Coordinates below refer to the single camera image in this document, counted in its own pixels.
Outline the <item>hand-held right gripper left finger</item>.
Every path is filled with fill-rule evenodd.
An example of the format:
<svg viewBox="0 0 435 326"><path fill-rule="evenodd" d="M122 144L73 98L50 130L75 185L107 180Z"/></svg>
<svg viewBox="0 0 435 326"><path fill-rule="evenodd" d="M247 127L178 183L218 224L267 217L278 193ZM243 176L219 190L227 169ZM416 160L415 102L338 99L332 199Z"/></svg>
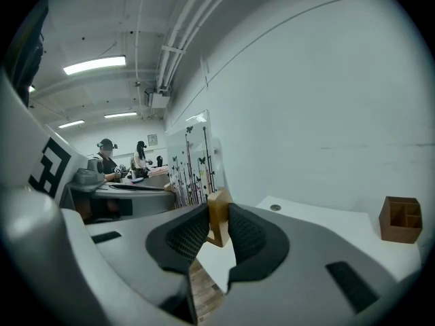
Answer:
<svg viewBox="0 0 435 326"><path fill-rule="evenodd" d="M85 225L62 211L81 276L97 303L91 325L195 325L190 266L209 232L207 205Z"/></svg>

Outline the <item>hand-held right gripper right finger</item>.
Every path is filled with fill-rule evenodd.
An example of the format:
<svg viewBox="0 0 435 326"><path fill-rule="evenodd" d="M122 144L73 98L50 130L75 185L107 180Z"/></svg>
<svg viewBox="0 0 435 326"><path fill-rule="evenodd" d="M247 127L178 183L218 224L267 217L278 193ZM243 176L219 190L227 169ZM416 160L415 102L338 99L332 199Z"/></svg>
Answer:
<svg viewBox="0 0 435 326"><path fill-rule="evenodd" d="M207 325L350 325L396 286L373 258L323 226L231 204L236 264Z"/></svg>

